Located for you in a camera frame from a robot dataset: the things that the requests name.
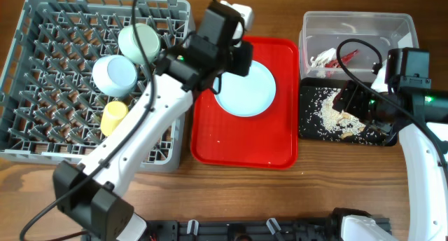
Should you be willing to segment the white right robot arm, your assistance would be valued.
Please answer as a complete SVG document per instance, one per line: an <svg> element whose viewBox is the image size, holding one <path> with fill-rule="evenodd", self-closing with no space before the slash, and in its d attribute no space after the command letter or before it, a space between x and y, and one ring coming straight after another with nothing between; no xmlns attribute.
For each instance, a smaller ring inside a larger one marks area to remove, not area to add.
<svg viewBox="0 0 448 241"><path fill-rule="evenodd" d="M385 71L383 92L342 65L350 79L333 102L334 110L398 137L407 168L409 240L447 239L447 92L431 88L429 57L419 48L390 50L372 68Z"/></svg>

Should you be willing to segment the light blue small bowl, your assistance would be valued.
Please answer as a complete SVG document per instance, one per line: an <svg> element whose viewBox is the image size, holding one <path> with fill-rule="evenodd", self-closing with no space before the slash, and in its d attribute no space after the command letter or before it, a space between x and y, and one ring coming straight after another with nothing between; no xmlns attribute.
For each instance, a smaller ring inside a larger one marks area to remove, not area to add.
<svg viewBox="0 0 448 241"><path fill-rule="evenodd" d="M105 95L124 97L137 83L137 70L126 57L108 55L95 62L92 77L94 84Z"/></svg>

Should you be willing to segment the mint green bowl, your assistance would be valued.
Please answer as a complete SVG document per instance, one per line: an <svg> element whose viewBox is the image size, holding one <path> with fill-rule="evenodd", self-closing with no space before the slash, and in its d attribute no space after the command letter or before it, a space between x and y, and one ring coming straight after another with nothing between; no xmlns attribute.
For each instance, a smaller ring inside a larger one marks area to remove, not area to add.
<svg viewBox="0 0 448 241"><path fill-rule="evenodd" d="M136 32L133 26L124 27L118 35L118 46L122 54L135 64L145 64L145 59L140 50L143 48L146 60L150 64L159 55L161 41L157 32L143 23L136 23Z"/></svg>

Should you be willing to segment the yellow plastic cup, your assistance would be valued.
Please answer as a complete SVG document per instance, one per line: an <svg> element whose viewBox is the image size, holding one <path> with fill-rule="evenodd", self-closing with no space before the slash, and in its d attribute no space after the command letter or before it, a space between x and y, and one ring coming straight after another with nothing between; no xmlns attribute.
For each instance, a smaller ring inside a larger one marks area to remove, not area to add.
<svg viewBox="0 0 448 241"><path fill-rule="evenodd" d="M102 134L106 137L110 136L128 112L129 109L125 103L120 101L109 102L104 107L101 117L100 130Z"/></svg>

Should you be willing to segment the light blue plate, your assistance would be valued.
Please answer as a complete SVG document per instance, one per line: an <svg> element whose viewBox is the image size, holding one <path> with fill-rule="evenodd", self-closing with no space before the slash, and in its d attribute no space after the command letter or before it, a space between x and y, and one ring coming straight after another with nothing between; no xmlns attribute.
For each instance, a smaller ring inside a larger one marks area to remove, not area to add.
<svg viewBox="0 0 448 241"><path fill-rule="evenodd" d="M253 60L247 76L225 72L221 75L220 93L214 95L218 105L238 117L257 116L274 101L277 87L271 71Z"/></svg>

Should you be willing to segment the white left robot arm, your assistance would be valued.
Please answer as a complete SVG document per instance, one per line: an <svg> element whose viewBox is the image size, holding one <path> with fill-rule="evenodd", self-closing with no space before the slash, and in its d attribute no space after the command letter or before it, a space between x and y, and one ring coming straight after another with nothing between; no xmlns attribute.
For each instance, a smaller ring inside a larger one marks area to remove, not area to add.
<svg viewBox="0 0 448 241"><path fill-rule="evenodd" d="M61 162L52 175L60 212L100 240L138 240L146 222L123 198L160 136L205 90L219 93L225 72L246 76L252 45L235 37L244 19L213 1L199 29L166 49L138 102L113 133L77 165Z"/></svg>

